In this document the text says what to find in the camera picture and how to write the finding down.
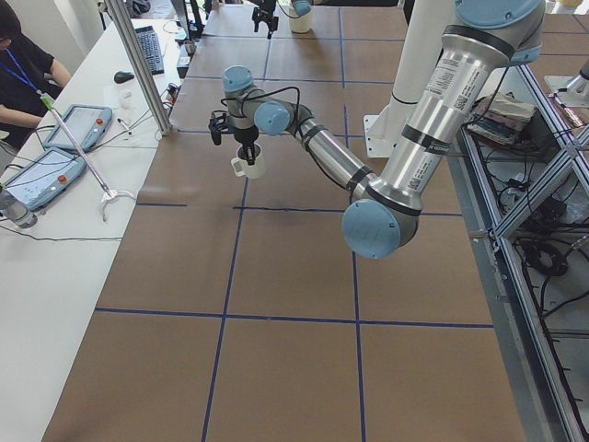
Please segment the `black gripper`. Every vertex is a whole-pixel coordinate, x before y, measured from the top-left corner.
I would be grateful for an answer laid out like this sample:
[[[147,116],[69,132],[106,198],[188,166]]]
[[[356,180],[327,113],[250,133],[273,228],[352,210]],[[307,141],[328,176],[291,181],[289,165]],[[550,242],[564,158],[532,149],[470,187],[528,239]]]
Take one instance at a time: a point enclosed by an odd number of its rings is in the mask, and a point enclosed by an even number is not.
[[[254,31],[259,31],[260,18],[267,19],[266,24],[268,27],[267,38],[271,39],[273,33],[278,29],[279,18],[274,15],[276,0],[256,0],[255,5],[258,9],[258,15],[252,15],[252,21],[254,23]]]
[[[254,143],[258,139],[258,128],[251,126],[246,129],[235,128],[234,129],[235,140],[243,145],[243,156],[244,160],[249,166],[255,165],[255,145]]]

